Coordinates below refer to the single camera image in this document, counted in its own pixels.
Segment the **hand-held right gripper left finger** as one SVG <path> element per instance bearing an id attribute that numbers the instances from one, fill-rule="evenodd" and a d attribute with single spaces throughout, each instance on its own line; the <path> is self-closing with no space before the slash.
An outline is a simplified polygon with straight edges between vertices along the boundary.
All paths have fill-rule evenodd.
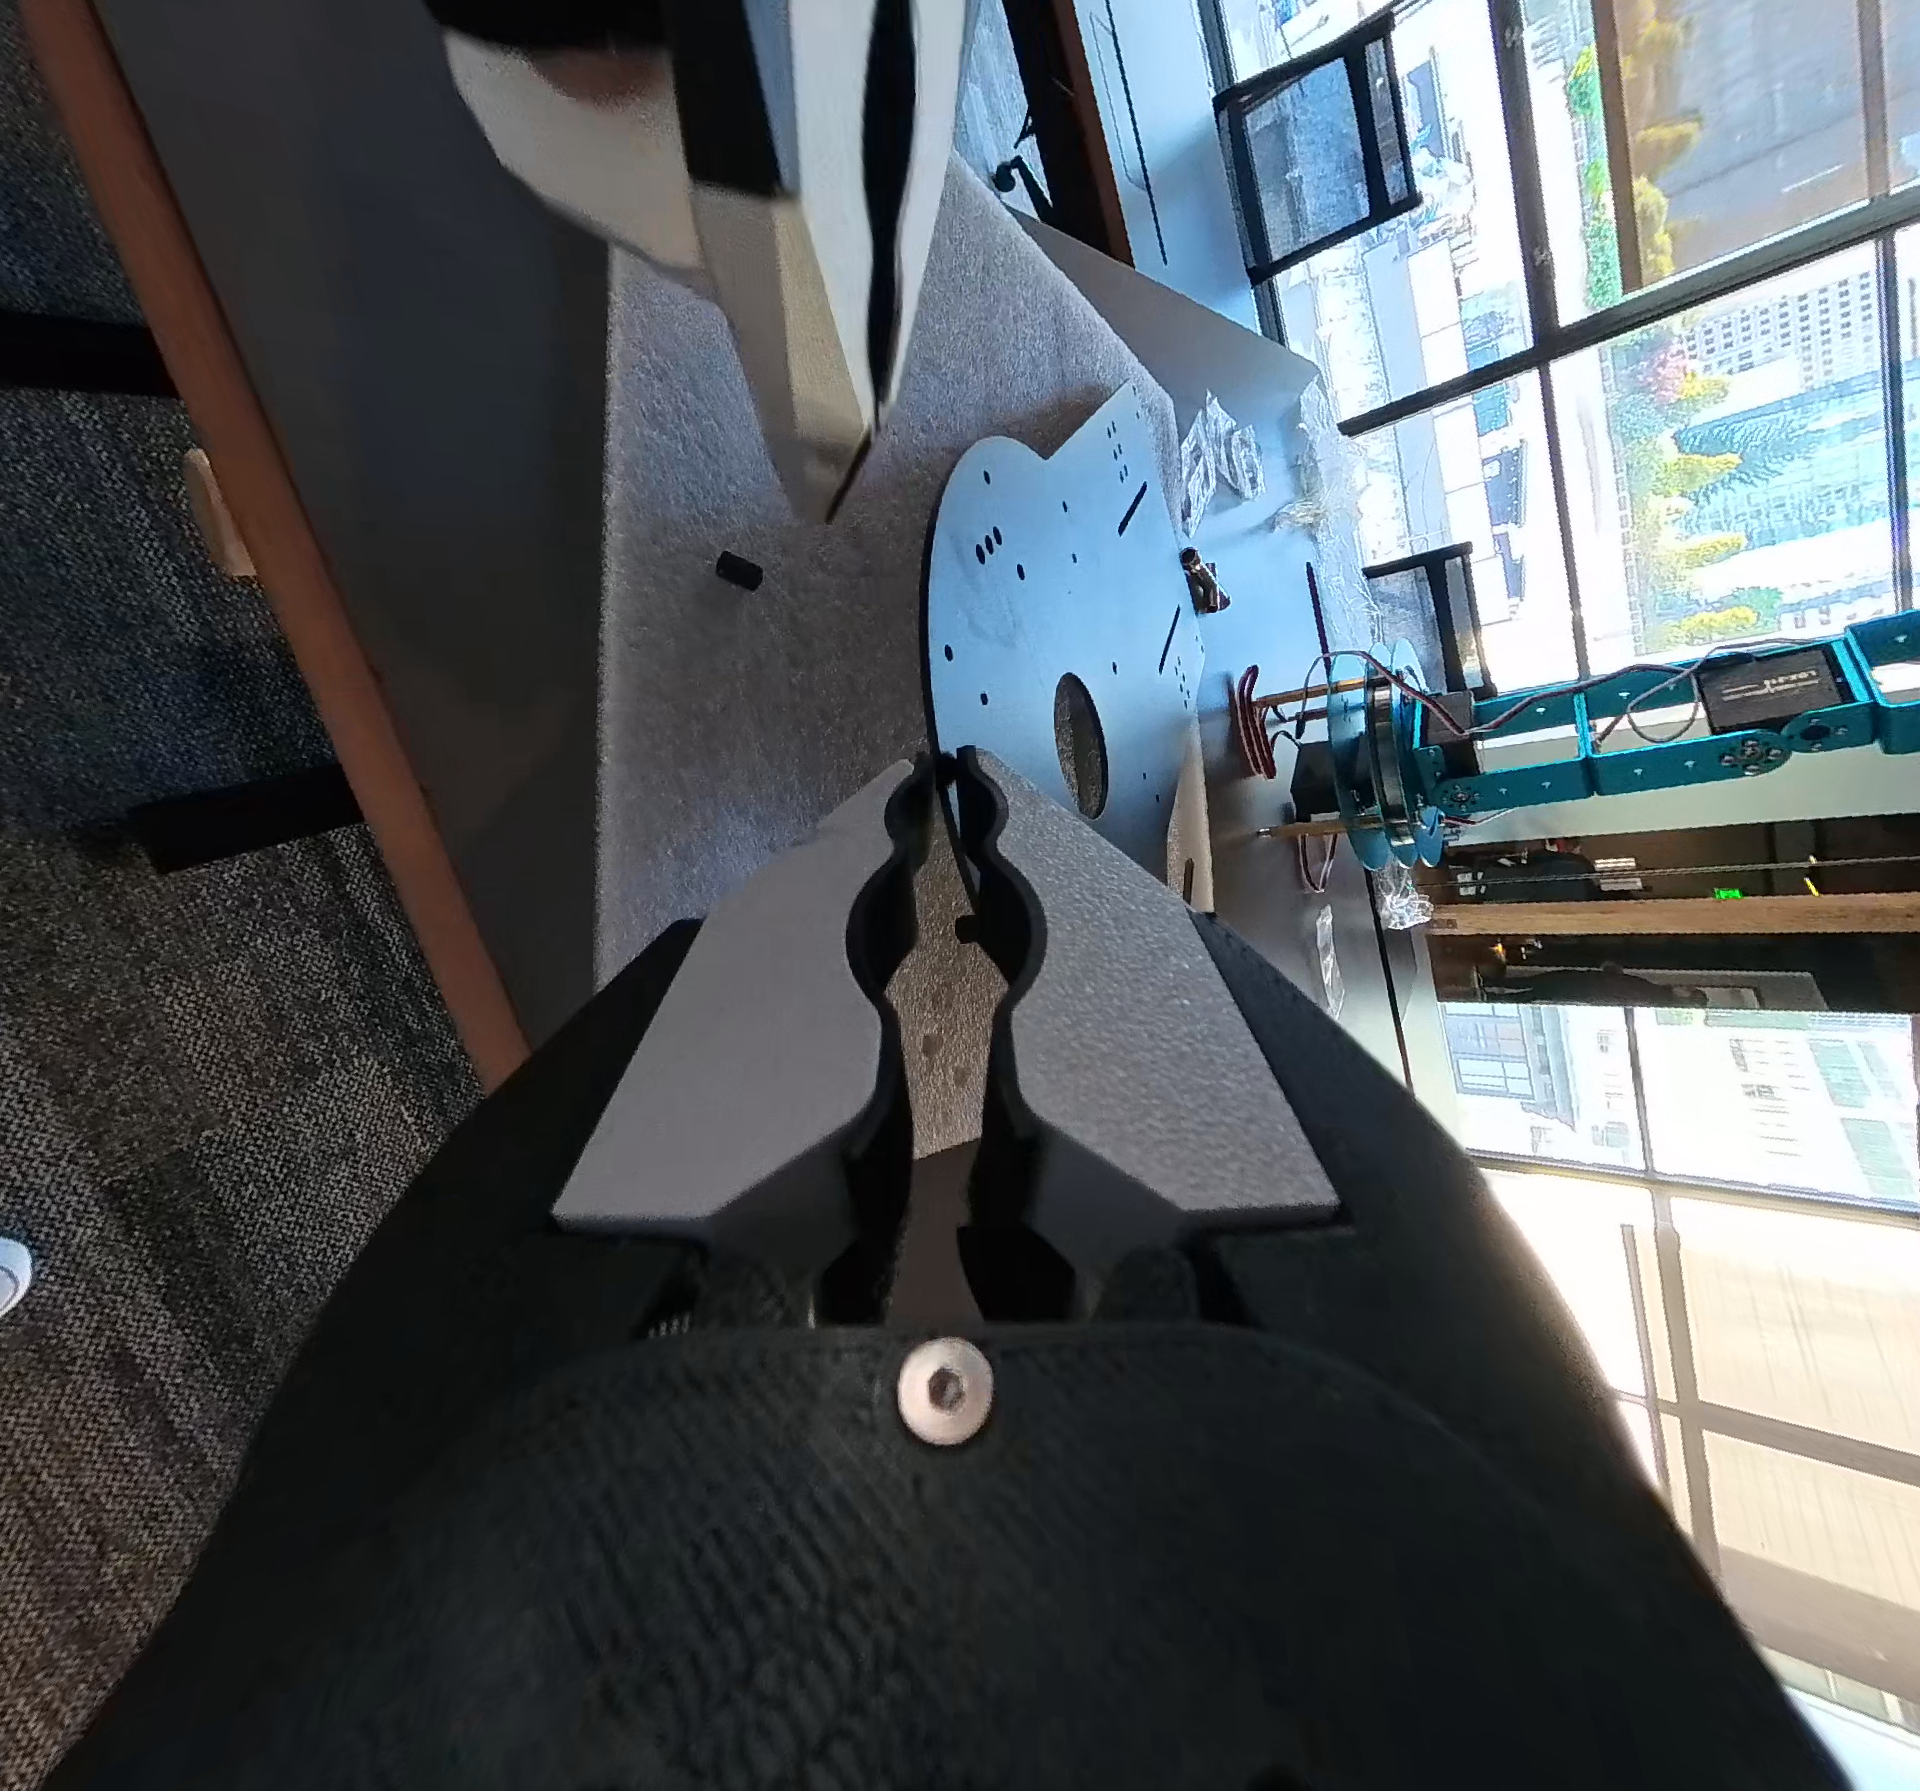
<path id="1" fill-rule="evenodd" d="M 917 939 L 932 764 L 898 762 L 703 918 L 553 1206 L 878 1315 L 914 1120 L 889 985 Z"/>

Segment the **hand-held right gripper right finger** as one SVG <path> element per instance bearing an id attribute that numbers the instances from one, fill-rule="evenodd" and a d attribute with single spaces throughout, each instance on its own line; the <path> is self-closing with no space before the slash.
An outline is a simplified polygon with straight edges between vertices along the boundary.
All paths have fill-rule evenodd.
<path id="1" fill-rule="evenodd" d="M 958 1231 L 985 1315 L 1084 1315 L 1141 1251 L 1339 1220 L 1176 892 L 986 750 L 958 756 L 958 847 L 1004 983 Z"/>

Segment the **black metal base plate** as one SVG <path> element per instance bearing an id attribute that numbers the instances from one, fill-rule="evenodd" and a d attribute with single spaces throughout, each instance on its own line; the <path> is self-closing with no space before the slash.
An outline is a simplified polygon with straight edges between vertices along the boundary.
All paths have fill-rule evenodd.
<path id="1" fill-rule="evenodd" d="M 1144 399 L 1125 383 L 1040 456 L 971 445 L 927 534 L 927 732 L 969 898 L 961 754 L 997 760 L 1114 852 L 1114 892 L 1189 923 L 1168 840 L 1198 722 L 1204 645 Z"/>

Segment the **grey desk with wood edge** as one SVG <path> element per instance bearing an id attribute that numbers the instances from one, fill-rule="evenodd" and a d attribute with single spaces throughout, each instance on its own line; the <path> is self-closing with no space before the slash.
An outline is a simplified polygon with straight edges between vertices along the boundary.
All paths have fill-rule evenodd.
<path id="1" fill-rule="evenodd" d="M 1220 0 L 1066 0 L 1086 59 L 1094 163 L 1115 194 L 1110 252 L 1220 316 L 1286 341 L 1244 264 L 1213 99 L 1232 82 Z"/>

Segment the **black desk foot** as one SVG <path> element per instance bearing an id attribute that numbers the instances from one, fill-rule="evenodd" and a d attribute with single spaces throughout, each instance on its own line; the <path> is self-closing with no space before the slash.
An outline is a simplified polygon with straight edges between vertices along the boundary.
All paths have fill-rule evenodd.
<path id="1" fill-rule="evenodd" d="M 2 391 L 179 397 L 146 325 L 13 310 L 2 310 Z"/>
<path id="2" fill-rule="evenodd" d="M 157 872 L 226 865 L 363 824 L 341 764 L 136 806 L 127 834 Z"/>

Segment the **white foam sheet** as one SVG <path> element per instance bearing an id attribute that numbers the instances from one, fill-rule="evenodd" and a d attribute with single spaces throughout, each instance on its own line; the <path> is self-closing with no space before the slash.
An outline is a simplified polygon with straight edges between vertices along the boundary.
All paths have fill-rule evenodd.
<path id="1" fill-rule="evenodd" d="M 1178 504 L 1178 408 L 1126 339 L 952 153 L 904 379 L 835 520 L 797 515 L 721 310 L 612 257 L 601 624 L 596 966 L 633 962 L 927 748 L 927 524 L 988 436 L 1057 455 L 1125 383 Z M 764 568 L 721 582 L 721 551 Z"/>

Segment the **black mesh office chair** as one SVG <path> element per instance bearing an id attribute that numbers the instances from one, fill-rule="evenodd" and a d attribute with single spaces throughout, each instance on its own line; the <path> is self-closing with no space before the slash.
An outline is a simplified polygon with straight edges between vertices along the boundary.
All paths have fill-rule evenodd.
<path id="1" fill-rule="evenodd" d="M 1365 563 L 1361 582 L 1392 643 L 1408 643 L 1429 685 L 1442 694 L 1493 699 L 1483 634 L 1475 546 L 1469 539 Z"/>
<path id="2" fill-rule="evenodd" d="M 1394 24 L 1383 8 L 1213 97 L 1253 288 L 1422 204 Z"/>

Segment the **group of clear screw bags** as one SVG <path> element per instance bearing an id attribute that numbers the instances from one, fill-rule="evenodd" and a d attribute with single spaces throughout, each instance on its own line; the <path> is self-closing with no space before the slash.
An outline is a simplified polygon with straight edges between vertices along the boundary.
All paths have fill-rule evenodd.
<path id="1" fill-rule="evenodd" d="M 1325 685 L 1365 675 L 1400 643 L 1377 616 L 1370 643 L 1328 635 L 1317 546 L 1274 530 L 1292 484 L 1299 399 L 1209 395 L 1181 437 L 1176 528 L 1234 599 L 1201 619 L 1204 671 L 1189 777 L 1201 804 L 1180 825 L 1206 834 L 1213 914 L 1328 1017 L 1392 1057 L 1402 1017 L 1379 889 L 1339 830 Z"/>

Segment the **clear plastic film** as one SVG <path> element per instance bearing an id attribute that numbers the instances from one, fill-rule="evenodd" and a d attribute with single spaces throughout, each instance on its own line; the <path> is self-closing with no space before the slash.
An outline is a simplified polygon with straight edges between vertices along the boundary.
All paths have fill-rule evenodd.
<path id="1" fill-rule="evenodd" d="M 1375 605 L 1365 578 L 1361 489 L 1367 481 L 1357 441 L 1339 430 L 1323 374 L 1303 387 L 1292 445 L 1292 484 L 1274 530 L 1299 530 L 1317 546 L 1317 583 L 1337 643 L 1375 637 Z"/>

